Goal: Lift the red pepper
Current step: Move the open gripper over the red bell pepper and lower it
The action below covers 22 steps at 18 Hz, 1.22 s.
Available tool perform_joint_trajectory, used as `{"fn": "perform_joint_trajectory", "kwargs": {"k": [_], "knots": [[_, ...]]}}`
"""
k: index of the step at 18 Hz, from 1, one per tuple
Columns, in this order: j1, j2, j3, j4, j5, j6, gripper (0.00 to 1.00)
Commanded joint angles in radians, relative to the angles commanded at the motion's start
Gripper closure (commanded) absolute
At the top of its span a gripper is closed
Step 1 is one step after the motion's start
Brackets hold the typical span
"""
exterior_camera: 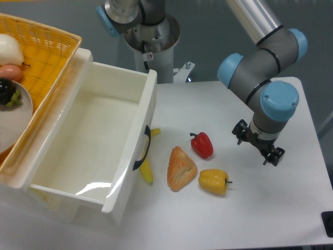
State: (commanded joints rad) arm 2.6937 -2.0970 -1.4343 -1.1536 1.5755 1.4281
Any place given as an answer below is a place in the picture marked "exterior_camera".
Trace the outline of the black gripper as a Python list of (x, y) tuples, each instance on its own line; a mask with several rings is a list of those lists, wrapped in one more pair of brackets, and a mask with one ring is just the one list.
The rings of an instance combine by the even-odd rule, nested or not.
[(274, 147), (277, 139), (277, 133), (261, 133), (261, 131), (248, 128), (248, 124), (241, 119), (233, 128), (232, 134), (237, 138), (237, 144), (249, 142), (256, 147), (264, 157), (263, 165), (267, 163), (277, 166), (284, 157), (285, 150), (280, 147)]

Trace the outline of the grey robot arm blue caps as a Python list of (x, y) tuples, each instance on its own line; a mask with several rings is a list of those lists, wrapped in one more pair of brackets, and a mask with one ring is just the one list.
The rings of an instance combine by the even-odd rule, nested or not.
[[(253, 111), (251, 122), (239, 121), (232, 133), (256, 147), (266, 163), (278, 165), (285, 151), (274, 143), (296, 111), (299, 94), (274, 77), (305, 55), (308, 42), (299, 30), (285, 29), (265, 1), (227, 4), (257, 47), (248, 57), (229, 55), (217, 70), (218, 79)], [(175, 83), (173, 48), (180, 27), (164, 1), (105, 1), (96, 12), (111, 36), (124, 35), (138, 71), (154, 70), (158, 83)]]

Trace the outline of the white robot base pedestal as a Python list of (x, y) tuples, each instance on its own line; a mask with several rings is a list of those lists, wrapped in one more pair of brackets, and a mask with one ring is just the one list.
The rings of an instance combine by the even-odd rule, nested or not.
[(174, 67), (174, 48), (180, 39), (180, 26), (169, 14), (155, 26), (139, 24), (125, 32), (124, 38), (134, 54), (136, 70), (157, 73), (157, 83), (191, 82), (195, 64), (187, 61)]

